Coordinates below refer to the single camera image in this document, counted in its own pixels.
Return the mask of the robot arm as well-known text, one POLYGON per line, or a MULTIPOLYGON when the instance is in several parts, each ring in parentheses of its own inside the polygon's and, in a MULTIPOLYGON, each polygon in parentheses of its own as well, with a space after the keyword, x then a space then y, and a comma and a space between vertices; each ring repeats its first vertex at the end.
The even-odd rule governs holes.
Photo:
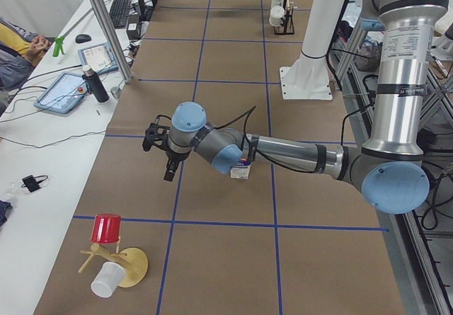
POLYGON ((204 108, 181 103, 164 130, 168 161, 164 178, 171 181, 180 162, 199 154, 227 174, 242 157, 261 156, 300 173, 325 173, 359 190, 381 212, 404 214, 428 196, 429 180, 416 137, 427 93, 428 57, 435 23, 446 14, 449 0, 364 0, 366 17, 384 26, 384 41, 374 101, 372 131, 359 148, 329 150, 216 127, 204 108))

